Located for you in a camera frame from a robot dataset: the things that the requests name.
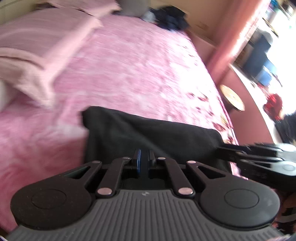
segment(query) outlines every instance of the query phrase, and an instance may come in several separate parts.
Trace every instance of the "red object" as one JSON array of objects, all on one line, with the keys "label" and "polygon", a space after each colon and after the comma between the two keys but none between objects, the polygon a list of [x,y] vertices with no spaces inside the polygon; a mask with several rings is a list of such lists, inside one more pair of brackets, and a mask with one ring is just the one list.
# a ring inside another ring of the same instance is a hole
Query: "red object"
[{"label": "red object", "polygon": [[273,119],[280,120],[279,113],[283,107],[283,101],[278,94],[271,94],[264,105],[264,111]]}]

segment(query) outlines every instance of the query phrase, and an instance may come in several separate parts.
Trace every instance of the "pillowcase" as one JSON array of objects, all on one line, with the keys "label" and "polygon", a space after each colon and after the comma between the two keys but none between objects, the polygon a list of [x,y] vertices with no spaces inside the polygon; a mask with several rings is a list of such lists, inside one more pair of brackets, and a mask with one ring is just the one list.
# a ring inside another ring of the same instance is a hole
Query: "pillowcase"
[{"label": "pillowcase", "polygon": [[115,12],[116,15],[142,17],[149,9],[148,0],[117,0],[121,11]]},{"label": "pillowcase", "polygon": [[38,3],[49,3],[57,8],[81,10],[96,18],[121,9],[115,0],[40,0]]},{"label": "pillowcase", "polygon": [[[41,26],[38,38],[32,39],[29,33],[38,32]],[[99,26],[100,21],[95,17],[66,8],[39,10],[0,26],[0,46],[14,39],[14,48],[4,48],[7,53],[13,50],[12,54],[0,57],[0,79],[41,105],[53,107],[53,81],[84,43],[87,35]]]}]

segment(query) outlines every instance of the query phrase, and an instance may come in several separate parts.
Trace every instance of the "red curtain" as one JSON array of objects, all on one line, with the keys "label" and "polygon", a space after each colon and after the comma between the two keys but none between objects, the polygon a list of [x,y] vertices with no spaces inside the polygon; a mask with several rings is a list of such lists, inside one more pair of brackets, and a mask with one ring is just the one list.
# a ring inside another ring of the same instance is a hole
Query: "red curtain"
[{"label": "red curtain", "polygon": [[270,0],[233,0],[213,36],[218,46],[206,65],[216,85],[251,38],[269,3]]}]

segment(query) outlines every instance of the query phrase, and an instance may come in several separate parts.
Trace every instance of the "gray ribbed panel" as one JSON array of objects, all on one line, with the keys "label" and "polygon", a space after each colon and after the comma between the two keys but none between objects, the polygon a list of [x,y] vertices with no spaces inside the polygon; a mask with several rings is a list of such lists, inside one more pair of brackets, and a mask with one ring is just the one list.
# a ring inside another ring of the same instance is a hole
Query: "gray ribbed panel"
[{"label": "gray ribbed panel", "polygon": [[280,236],[272,227],[235,231],[206,219],[192,200],[170,190],[121,190],[111,199],[99,199],[83,219],[71,226],[38,231],[20,226],[8,241],[266,241]]}]

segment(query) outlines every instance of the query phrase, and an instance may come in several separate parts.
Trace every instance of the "bed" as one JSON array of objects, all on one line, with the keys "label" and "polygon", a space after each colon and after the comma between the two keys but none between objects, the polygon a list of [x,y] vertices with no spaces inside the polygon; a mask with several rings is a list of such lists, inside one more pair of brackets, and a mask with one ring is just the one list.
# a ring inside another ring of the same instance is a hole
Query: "bed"
[{"label": "bed", "polygon": [[[184,33],[108,15],[54,83],[53,109],[26,95],[0,114],[0,225],[16,227],[9,204],[25,185],[82,163],[80,112],[97,105],[147,118],[216,129],[236,143],[218,91]],[[233,174],[238,171],[232,165]]]}]

